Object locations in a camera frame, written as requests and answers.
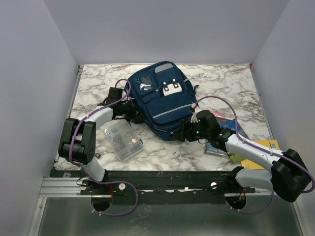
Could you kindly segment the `navy blue student backpack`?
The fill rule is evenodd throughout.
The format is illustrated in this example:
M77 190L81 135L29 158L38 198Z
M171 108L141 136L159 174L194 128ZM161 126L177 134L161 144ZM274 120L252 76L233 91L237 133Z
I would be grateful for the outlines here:
M165 141L173 141L183 119L190 119L191 105L196 102L196 88L186 75L170 61L145 67L128 78L125 89L141 122Z

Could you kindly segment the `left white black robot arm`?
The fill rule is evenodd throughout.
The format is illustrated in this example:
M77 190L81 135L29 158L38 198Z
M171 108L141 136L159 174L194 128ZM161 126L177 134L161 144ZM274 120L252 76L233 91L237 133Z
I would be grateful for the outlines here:
M81 118L67 118L63 124L58 155L77 166L91 181L98 194L109 189L108 173L95 157L96 131L117 116L134 111L125 103L130 90L111 87L108 97L90 113Z

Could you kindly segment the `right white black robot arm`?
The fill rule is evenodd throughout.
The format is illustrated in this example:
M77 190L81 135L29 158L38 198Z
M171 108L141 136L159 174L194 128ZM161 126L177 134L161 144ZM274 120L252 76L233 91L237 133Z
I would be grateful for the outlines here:
M173 138L180 142L205 139L215 148L240 155L262 167L260 170L244 167L233 170L232 177L226 181L227 189L233 193L243 187L255 187L273 191L283 200L294 202L302 193L307 193L309 184L315 183L296 151L265 147L234 130L222 128L209 110L182 120Z

